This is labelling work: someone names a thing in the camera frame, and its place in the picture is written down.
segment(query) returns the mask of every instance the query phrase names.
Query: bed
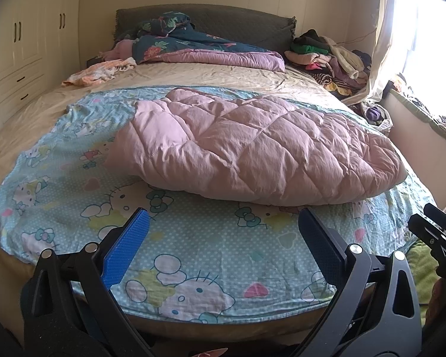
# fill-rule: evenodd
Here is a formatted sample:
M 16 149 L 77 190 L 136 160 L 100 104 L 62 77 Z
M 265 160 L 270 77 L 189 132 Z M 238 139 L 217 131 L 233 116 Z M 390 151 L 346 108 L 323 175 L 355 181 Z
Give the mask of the bed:
M 192 18 L 200 13 L 206 32 L 274 51 L 290 43 L 295 26 L 294 19 L 239 8 L 166 5 L 118 11 L 117 34 L 137 20 L 168 10 L 185 11 Z M 219 17 L 214 25 L 213 16 Z M 229 25 L 228 17 L 238 25 Z M 252 23 L 252 29 L 242 25 L 245 22 Z M 271 36 L 261 36 L 260 29 L 266 27 L 272 28 Z M 325 283 L 298 235 L 299 208 L 154 189 L 139 178 L 104 168 L 106 146 L 132 117 L 134 102 L 159 99 L 175 87 L 196 87 L 226 99 L 276 94 L 363 122 L 291 68 L 276 73 L 149 63 L 98 87 L 57 88 L 13 116 L 0 132 L 0 263 L 25 280 L 44 248 L 77 251 L 142 205 L 153 208 L 151 230 L 122 283 L 112 287 L 138 329 L 230 342 L 311 328 L 334 289 Z M 416 240 L 407 220 L 433 198 L 405 165 L 407 179 L 390 191 L 358 203 L 319 206 L 316 213 L 347 242 L 361 243 L 370 252 L 407 252 Z M 129 196 L 133 201 L 128 206 L 122 200 Z M 83 213 L 89 206 L 99 210 Z M 416 259 L 423 258 L 423 251 L 422 246 L 417 249 Z M 423 290 L 430 289 L 433 264 L 424 263 L 422 270 L 418 264 L 412 264 L 415 278 Z

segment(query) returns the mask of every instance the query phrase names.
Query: pink quilted comforter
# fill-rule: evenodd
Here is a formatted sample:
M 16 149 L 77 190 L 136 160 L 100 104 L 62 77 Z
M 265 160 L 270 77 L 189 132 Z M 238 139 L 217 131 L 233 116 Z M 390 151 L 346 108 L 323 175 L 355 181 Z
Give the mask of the pink quilted comforter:
M 407 176 L 385 136 L 277 96 L 228 101 L 177 88 L 136 107 L 106 165 L 154 187 L 300 206 L 371 198 Z

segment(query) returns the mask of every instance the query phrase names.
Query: silver screw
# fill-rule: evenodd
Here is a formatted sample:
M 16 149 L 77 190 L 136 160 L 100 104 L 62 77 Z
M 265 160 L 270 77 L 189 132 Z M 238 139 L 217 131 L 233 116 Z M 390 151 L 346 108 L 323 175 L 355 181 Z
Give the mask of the silver screw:
M 358 244 L 352 244 L 349 247 L 350 251 L 353 252 L 354 254 L 361 254 L 363 249 L 362 247 L 360 247 Z
M 89 254 L 92 254 L 93 252 L 96 252 L 98 249 L 98 245 L 96 243 L 89 243 L 84 247 L 84 251 L 88 252 Z
M 403 254 L 401 251 L 395 251 L 394 255 L 398 260 L 405 260 L 405 254 Z
M 51 254 L 52 254 L 51 250 L 47 248 L 41 253 L 41 257 L 44 259 L 48 259 L 51 256 Z

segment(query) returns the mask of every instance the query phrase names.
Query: blue polka dot blanket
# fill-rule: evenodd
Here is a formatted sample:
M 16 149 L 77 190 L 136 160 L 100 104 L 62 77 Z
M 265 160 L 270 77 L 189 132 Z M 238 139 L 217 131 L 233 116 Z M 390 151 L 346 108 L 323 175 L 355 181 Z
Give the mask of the blue polka dot blanket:
M 97 92 L 68 106 L 51 132 L 20 154 L 0 187 L 0 246 L 33 263 L 46 248 L 76 252 L 122 226 L 140 206 L 151 217 L 149 234 L 122 282 L 111 289 L 125 312 L 240 324 L 327 304 L 335 289 L 324 281 L 299 233 L 301 207 L 205 199 L 154 188 L 104 167 L 114 135 L 134 115 L 135 101 L 160 99 L 173 88 Z M 255 95 L 197 89 L 226 99 Z M 377 133 L 362 118 L 342 112 Z M 390 191 L 357 203 L 317 206 L 317 215 L 347 243 L 360 243 L 371 253 L 408 250 L 416 240 L 407 230 L 409 217 L 434 201 L 405 165 L 407 179 Z

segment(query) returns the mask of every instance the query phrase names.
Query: gray quilted headboard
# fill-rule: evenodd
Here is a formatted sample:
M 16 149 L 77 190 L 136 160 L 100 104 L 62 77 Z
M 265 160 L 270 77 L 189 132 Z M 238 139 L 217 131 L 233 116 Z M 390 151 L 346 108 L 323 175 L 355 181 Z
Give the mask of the gray quilted headboard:
M 159 17 L 168 11 L 183 12 L 195 29 L 210 35 L 279 52 L 289 49 L 294 38 L 296 19 L 251 9 L 209 4 L 165 4 L 119 9 L 114 39 L 141 21 Z

